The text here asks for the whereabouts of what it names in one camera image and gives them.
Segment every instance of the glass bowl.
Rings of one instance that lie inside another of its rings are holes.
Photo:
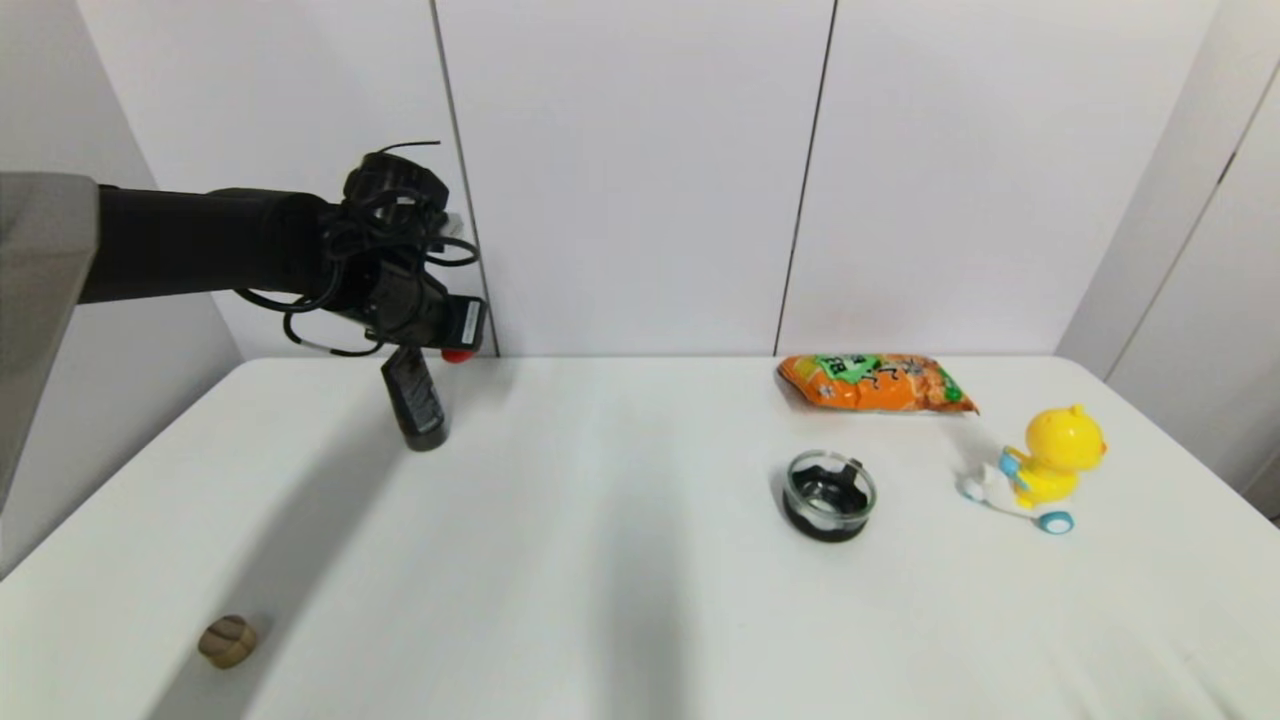
[[[791,461],[782,496],[797,530],[818,541],[844,542],[867,525],[876,507],[876,483],[858,460],[810,450]]]

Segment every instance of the yellow toy duck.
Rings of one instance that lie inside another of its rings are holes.
[[[996,510],[1032,518],[1047,533],[1070,532],[1075,519],[1066,501],[1079,483],[1078,473],[1097,468],[1107,452],[1102,428],[1080,405],[1046,410],[1027,425],[1027,450],[1005,447],[1001,454],[1000,474],[1007,483],[965,479],[960,491]]]
[[[1030,455],[1006,447],[1000,469],[1014,482],[1018,505],[1032,509],[1071,497],[1076,473],[1097,468],[1107,443],[1084,407],[1073,405],[1036,415],[1027,425],[1027,450]]]

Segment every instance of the orange snack bag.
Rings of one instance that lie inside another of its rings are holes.
[[[809,402],[844,410],[977,413],[978,407],[923,355],[795,355],[778,373]]]

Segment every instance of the red button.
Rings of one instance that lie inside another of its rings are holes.
[[[471,352],[470,350],[442,350],[440,351],[440,360],[444,360],[445,363],[454,363],[454,364],[457,364],[457,363],[466,363],[474,355],[475,355],[475,352]]]

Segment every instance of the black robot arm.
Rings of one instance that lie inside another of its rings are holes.
[[[380,151],[352,170],[343,195],[334,205],[270,190],[188,195],[102,186],[99,249],[79,301],[236,290],[283,313],[294,342],[302,341],[289,319],[323,309],[362,324],[378,343],[479,350],[485,301],[451,295],[425,269],[476,259],[474,246],[439,234],[448,187]],[[448,247],[470,255],[445,260]],[[301,297],[276,302],[255,291]]]

